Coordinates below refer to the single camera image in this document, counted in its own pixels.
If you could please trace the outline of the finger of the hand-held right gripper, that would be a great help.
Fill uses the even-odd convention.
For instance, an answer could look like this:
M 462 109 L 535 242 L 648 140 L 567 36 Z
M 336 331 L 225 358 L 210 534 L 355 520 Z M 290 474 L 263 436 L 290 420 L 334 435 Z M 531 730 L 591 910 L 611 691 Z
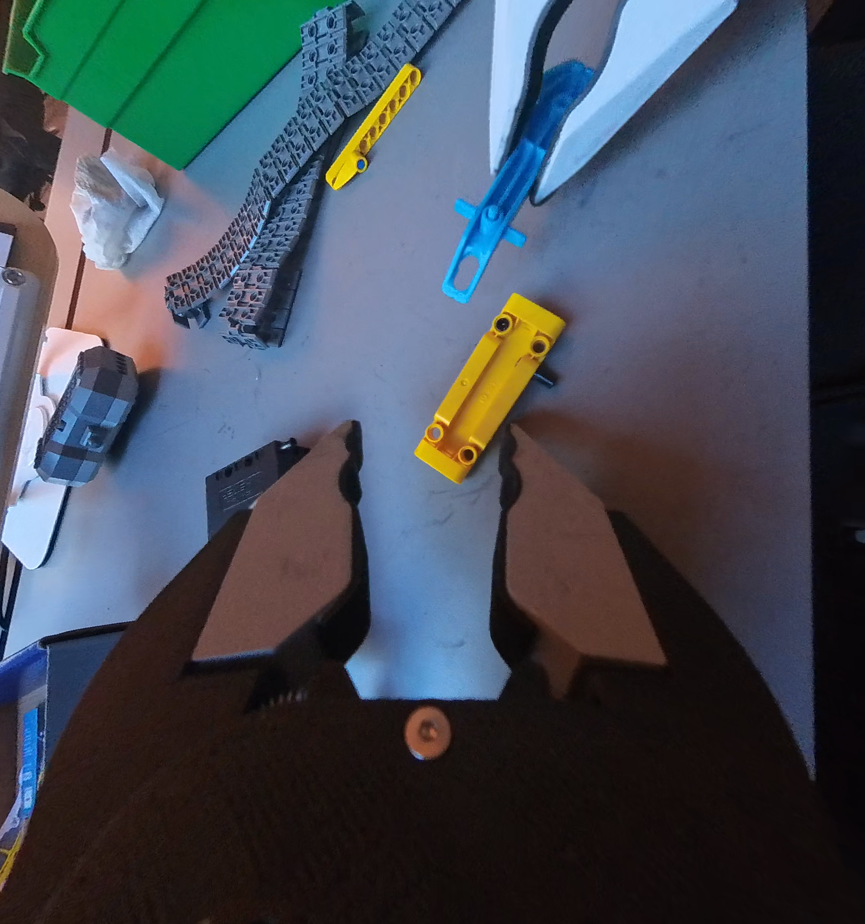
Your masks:
M 737 6 L 737 1 L 623 2 L 604 64 L 566 114 L 533 187 L 533 201 L 546 201 L 600 153 Z
M 490 86 L 490 171 L 519 141 L 542 86 L 546 52 L 568 1 L 495 1 Z

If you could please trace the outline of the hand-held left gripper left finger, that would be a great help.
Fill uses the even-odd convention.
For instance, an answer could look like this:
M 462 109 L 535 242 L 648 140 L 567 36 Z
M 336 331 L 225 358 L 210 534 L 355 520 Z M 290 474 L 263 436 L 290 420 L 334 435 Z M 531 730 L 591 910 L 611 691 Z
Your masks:
M 346 421 L 288 468 L 249 511 L 194 661 L 241 661 L 313 646 L 346 661 L 370 624 L 341 611 L 363 595 L 358 514 L 361 426 Z

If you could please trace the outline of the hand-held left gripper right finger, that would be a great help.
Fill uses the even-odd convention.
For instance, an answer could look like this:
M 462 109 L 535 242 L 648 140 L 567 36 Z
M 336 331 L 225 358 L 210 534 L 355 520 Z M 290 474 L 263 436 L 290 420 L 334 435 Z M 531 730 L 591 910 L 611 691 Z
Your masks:
M 490 634 L 508 668 L 542 676 L 554 697 L 585 667 L 665 668 L 604 503 L 519 424 L 498 469 Z

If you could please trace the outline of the yellow perforated toy beam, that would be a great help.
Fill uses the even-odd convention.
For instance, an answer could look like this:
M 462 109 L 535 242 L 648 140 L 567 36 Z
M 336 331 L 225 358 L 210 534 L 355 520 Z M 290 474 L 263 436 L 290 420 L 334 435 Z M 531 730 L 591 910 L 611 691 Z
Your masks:
M 415 64 L 403 65 L 328 168 L 325 181 L 332 190 L 342 189 L 368 168 L 370 149 L 413 95 L 421 80 L 421 72 Z

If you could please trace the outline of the blue brick separator tool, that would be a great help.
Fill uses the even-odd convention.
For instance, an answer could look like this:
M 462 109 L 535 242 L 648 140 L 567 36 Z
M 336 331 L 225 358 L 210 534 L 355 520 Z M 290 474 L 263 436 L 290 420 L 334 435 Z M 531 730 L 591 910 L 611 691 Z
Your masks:
M 592 77 L 593 70 L 576 60 L 547 70 L 520 140 L 482 202 L 473 205 L 461 199 L 456 201 L 456 212 L 468 224 L 446 273 L 444 294 L 459 303 L 468 303 L 498 245 L 502 241 L 518 248 L 525 245 L 526 235 L 515 229 L 512 222 L 542 169 L 550 140 Z

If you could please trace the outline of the yellow toy panel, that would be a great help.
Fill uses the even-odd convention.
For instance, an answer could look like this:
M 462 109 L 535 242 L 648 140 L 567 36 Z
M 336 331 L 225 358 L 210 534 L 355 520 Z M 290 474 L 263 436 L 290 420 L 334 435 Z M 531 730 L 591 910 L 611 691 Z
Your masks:
M 415 456 L 461 484 L 565 327 L 561 316 L 512 294 L 435 411 Z

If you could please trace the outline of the green plastic bin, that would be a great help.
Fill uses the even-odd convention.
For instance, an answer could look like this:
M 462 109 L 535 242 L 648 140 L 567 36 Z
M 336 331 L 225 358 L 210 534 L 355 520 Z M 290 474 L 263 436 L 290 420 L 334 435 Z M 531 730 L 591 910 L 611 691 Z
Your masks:
M 185 168 L 300 52 L 319 1 L 16 1 L 4 72 Z

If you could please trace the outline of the black perforated battery box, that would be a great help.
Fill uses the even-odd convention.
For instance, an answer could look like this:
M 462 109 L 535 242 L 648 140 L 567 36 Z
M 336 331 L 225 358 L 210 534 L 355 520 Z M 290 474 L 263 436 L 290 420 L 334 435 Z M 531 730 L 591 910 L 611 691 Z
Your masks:
M 207 534 L 211 539 L 231 517 L 249 510 L 310 449 L 294 438 L 270 442 L 205 479 Z

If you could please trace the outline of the grey toy motor block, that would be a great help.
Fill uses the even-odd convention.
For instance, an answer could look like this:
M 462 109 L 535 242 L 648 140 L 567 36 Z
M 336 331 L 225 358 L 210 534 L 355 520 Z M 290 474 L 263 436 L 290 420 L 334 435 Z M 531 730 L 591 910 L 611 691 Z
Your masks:
M 131 357 L 102 345 L 80 352 L 38 442 L 34 458 L 37 475 L 67 487 L 93 480 L 137 397 L 138 375 Z

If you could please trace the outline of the blue printed booklet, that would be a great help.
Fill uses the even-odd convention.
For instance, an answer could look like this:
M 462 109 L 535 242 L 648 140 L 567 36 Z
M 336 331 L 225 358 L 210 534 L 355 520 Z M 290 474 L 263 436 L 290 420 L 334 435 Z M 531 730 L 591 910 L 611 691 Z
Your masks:
M 20 718 L 15 796 L 0 826 L 0 894 L 27 833 L 45 767 L 46 704 L 25 710 Z

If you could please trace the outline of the crumpled white tissue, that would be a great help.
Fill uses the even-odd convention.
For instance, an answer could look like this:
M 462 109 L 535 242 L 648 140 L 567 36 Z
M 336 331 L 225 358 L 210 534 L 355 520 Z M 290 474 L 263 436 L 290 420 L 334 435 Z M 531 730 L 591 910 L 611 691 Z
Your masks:
M 164 204 L 153 175 L 138 160 L 113 149 L 78 157 L 70 208 L 82 252 L 98 270 L 121 269 Z

